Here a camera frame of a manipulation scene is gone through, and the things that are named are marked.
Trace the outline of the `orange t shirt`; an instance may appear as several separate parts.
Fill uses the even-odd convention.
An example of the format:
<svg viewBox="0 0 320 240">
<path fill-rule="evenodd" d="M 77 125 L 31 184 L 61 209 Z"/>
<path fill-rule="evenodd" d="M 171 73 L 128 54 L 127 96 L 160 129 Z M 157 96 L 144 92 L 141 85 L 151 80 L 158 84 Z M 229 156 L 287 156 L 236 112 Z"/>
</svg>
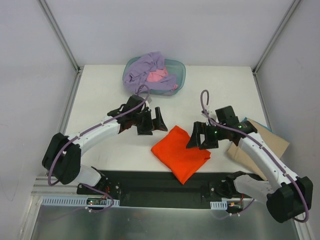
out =
<svg viewBox="0 0 320 240">
<path fill-rule="evenodd" d="M 176 125 L 151 148 L 153 155 L 171 170 L 181 184 L 185 184 L 211 158 L 208 150 L 187 148 L 189 139 L 188 133 Z"/>
</svg>

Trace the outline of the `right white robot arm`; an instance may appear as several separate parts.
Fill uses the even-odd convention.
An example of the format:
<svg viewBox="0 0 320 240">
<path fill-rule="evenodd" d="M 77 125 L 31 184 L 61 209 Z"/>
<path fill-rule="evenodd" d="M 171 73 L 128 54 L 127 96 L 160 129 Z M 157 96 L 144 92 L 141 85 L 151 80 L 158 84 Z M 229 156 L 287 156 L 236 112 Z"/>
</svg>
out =
<svg viewBox="0 0 320 240">
<path fill-rule="evenodd" d="M 265 203 L 270 215 L 279 223 L 290 219 L 306 223 L 312 206 L 313 182 L 307 176 L 299 177 L 290 170 L 250 121 L 239 121 L 231 106 L 215 112 L 217 120 L 210 117 L 206 105 L 202 106 L 201 113 L 207 121 L 194 122 L 186 148 L 217 149 L 219 141 L 229 140 L 253 160 L 266 180 L 255 180 L 245 173 L 236 172 L 225 184 L 226 194 L 234 198 L 242 193 Z"/>
</svg>

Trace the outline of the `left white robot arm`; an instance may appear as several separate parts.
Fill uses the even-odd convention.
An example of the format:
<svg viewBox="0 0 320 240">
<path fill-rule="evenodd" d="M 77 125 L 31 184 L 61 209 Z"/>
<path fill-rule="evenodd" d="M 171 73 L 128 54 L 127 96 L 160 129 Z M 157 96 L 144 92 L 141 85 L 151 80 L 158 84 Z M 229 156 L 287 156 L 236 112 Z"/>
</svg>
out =
<svg viewBox="0 0 320 240">
<path fill-rule="evenodd" d="M 108 112 L 99 123 L 88 129 L 70 135 L 56 133 L 41 164 L 48 170 L 48 177 L 55 177 L 58 183 L 68 185 L 77 182 L 88 185 L 89 190 L 96 195 L 102 194 L 106 188 L 102 174 L 94 167 L 83 165 L 82 156 L 103 140 L 132 126 L 136 127 L 138 135 L 152 135 L 155 130 L 168 130 L 160 107 L 152 111 L 145 98 L 132 95 L 126 103 Z"/>
</svg>

